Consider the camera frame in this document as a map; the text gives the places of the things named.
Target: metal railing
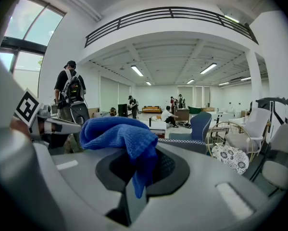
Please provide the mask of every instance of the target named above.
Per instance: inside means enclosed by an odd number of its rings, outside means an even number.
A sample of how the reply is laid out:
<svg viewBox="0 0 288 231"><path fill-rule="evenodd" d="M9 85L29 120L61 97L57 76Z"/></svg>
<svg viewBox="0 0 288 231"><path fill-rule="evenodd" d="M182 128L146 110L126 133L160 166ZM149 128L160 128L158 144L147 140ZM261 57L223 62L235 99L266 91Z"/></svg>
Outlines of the metal railing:
<svg viewBox="0 0 288 231"><path fill-rule="evenodd" d="M120 28L124 28L126 26L130 26L144 21L167 18L194 19L215 23L220 26L230 28L253 40L255 43L258 43L248 25L245 26L240 23L233 22L232 20L225 18L221 14L214 13L208 10L189 7L159 7L127 14L99 27L98 29L86 36L85 47L93 43L94 41L102 38L103 36L113 31L119 30Z"/></svg>

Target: black t-shirt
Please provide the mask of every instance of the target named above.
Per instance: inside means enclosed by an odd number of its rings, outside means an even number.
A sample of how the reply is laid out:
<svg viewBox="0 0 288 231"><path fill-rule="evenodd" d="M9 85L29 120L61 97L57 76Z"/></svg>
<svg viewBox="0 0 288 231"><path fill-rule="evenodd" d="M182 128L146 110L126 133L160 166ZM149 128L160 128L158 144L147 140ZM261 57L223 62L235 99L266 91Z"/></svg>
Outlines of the black t-shirt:
<svg viewBox="0 0 288 231"><path fill-rule="evenodd" d="M74 69L70 69L70 74L71 74L71 76L74 76L76 74L76 71ZM86 90L82 76L79 76L78 79L80 80L83 89ZM66 74L66 71L64 71L64 70L61 71L57 77L57 81L56 81L54 89L58 89L59 91L62 91L67 80L68 80L68 76Z"/></svg>
<svg viewBox="0 0 288 231"><path fill-rule="evenodd" d="M133 103L133 104L137 103L135 98L134 98L132 101L130 100L130 104L132 104L132 103ZM132 107L132 110L135 110L135 109L137 109L137 108L138 108L138 106L135 105L135 106Z"/></svg>

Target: microfiber cloth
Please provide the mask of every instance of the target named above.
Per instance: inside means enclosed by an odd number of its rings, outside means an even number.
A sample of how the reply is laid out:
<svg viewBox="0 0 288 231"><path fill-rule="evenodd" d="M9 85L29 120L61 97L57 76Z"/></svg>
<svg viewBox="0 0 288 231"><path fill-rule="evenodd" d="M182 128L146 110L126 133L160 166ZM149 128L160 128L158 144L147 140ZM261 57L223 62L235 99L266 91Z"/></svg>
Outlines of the microfiber cloth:
<svg viewBox="0 0 288 231"><path fill-rule="evenodd" d="M137 198L145 185L152 184L152 171L158 160L158 137L144 123L126 117L89 119L82 126L80 142L84 149L126 148L130 163L136 166L132 182Z"/></svg>

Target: blue chair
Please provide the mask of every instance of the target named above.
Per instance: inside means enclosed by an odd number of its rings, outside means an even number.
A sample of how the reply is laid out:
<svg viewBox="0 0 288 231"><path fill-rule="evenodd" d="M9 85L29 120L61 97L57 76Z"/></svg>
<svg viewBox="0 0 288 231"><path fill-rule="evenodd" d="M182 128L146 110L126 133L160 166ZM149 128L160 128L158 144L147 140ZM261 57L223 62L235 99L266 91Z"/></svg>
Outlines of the blue chair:
<svg viewBox="0 0 288 231"><path fill-rule="evenodd" d="M205 141L212 115L207 112L200 112L190 120L192 125L191 133L170 133L169 139L181 141Z"/></svg>

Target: black frame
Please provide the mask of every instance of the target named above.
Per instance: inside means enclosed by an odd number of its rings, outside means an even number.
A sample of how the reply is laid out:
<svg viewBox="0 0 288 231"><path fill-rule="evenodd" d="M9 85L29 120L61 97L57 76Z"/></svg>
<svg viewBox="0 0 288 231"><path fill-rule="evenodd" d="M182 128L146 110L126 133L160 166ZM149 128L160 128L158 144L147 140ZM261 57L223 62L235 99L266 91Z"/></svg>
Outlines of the black frame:
<svg viewBox="0 0 288 231"><path fill-rule="evenodd" d="M39 4L39 5L43 6L43 9L39 12L39 14L33 20L33 22L31 23L31 25L27 29L27 31L26 31L26 33L25 33L25 35L23 36L22 39L13 38L13 37L6 37L5 36L3 38L3 41L1 43L1 45L0 45L0 52L12 53L13 54L13 60L11 62L11 66L10 66L10 72L12 74L14 72L15 64L17 62L19 53L21 51L22 52L31 53L31 54L38 54L40 56L44 56L44 54L45 54L45 52L47 50L47 46L25 40L25 38L28 35L30 29L32 28L32 26L34 25L36 20L40 17L40 15L44 12L44 10L45 9L49 9L49 10L61 15L62 17L65 16L64 12L62 12L58 8L52 6L50 3L47 3L47 2L42 1L42 0L28 0L28 1L31 1L31 2L34 2L36 4Z"/></svg>
<svg viewBox="0 0 288 231"><path fill-rule="evenodd" d="M248 24L242 25L240 23L236 23L230 19L227 19L222 14L189 7L158 7L145 9L121 16L99 27L98 29L86 36L85 47L93 43L94 41L102 38L103 36L113 31L119 30L120 28L144 21L168 18L194 19L215 23L220 26L230 28L258 44Z"/></svg>

